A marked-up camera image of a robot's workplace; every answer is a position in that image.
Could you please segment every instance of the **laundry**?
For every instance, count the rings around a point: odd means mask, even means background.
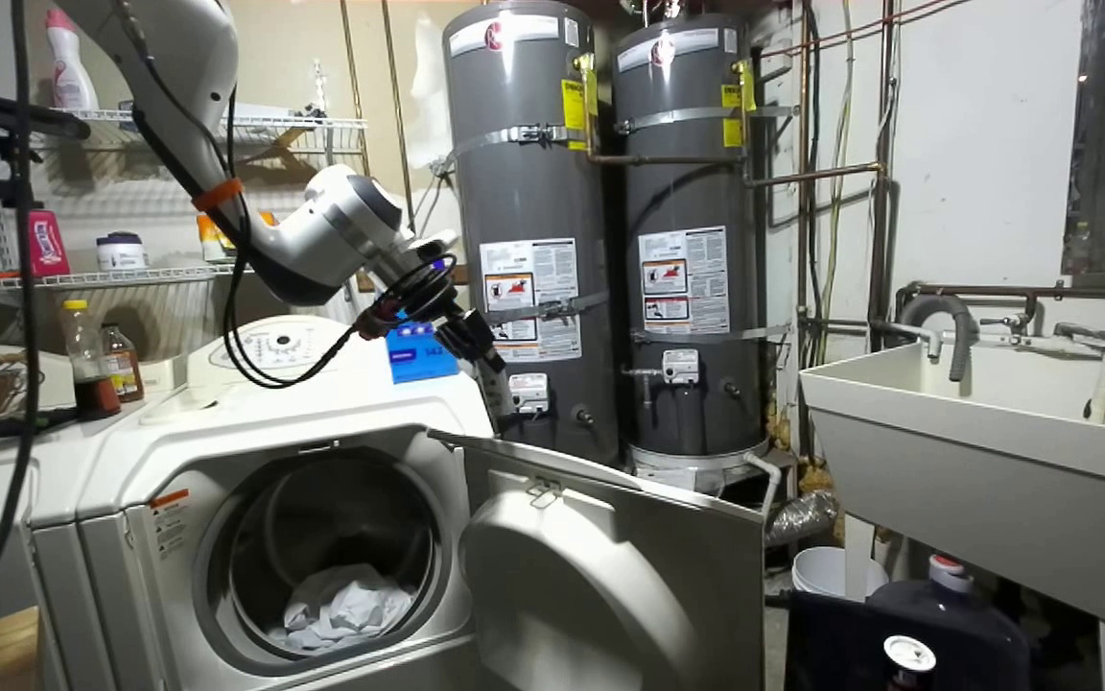
[[[389,633],[410,603],[410,590],[374,563],[324,568],[291,590],[284,624],[270,640],[287,651],[324,658]]]

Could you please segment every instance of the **white sink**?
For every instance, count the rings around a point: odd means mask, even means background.
[[[842,502],[1105,622],[1105,425],[1095,357],[887,348],[802,374]]]

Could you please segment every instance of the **water heater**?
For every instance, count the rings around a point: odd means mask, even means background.
[[[503,439],[618,462],[599,170],[576,129],[593,23],[503,0],[444,26],[452,179],[471,299],[507,357]]]
[[[755,233],[741,160],[741,23],[644,26],[618,47],[634,462],[719,456],[759,440]]]

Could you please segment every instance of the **washing machine door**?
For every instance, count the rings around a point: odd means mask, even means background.
[[[764,687],[759,516],[579,456],[464,440],[487,671],[521,691]]]

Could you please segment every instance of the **robotic arm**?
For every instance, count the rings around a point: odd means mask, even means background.
[[[217,137],[237,83],[237,33],[223,0],[57,0],[111,54],[134,96],[134,124],[177,186],[206,211],[287,303],[327,303],[356,270],[389,291],[356,323],[383,334],[400,307],[433,323],[470,362],[503,370],[480,315],[457,307],[448,273],[396,242],[400,209],[347,165],[324,170],[306,198],[267,228]]]

